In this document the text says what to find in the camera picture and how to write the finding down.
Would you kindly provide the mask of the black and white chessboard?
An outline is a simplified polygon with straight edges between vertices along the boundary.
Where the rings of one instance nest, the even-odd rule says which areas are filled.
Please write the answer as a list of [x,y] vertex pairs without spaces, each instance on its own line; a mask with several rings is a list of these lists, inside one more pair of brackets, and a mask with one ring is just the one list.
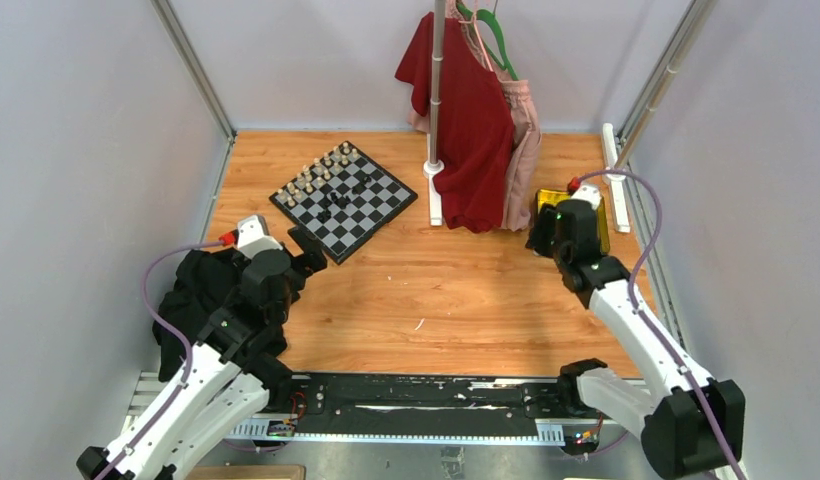
[[356,144],[344,141],[303,168],[269,201],[340,265],[418,194]]

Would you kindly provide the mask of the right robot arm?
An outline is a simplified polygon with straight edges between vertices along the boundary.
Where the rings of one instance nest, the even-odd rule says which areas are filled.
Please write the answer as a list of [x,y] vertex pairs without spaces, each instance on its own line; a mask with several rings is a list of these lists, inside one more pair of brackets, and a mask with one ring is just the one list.
[[615,336],[645,383],[637,388],[596,358],[561,367],[557,403],[570,417],[594,409],[637,438],[654,472],[681,479],[722,467],[742,472],[746,398],[671,337],[633,274],[603,246],[601,191],[584,183],[558,199],[535,196],[527,248],[550,258],[564,286]]

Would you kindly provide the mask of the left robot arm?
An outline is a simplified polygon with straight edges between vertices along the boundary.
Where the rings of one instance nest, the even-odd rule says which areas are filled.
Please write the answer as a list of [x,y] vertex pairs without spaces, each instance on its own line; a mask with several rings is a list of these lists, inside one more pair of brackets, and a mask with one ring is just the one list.
[[213,241],[244,259],[240,280],[195,342],[155,318],[181,343],[182,366],[127,432],[81,453],[76,466],[83,478],[184,479],[241,422],[290,405],[292,372],[278,358],[287,347],[283,326],[327,259],[313,234],[299,226],[288,234],[301,254],[276,240],[259,214]]

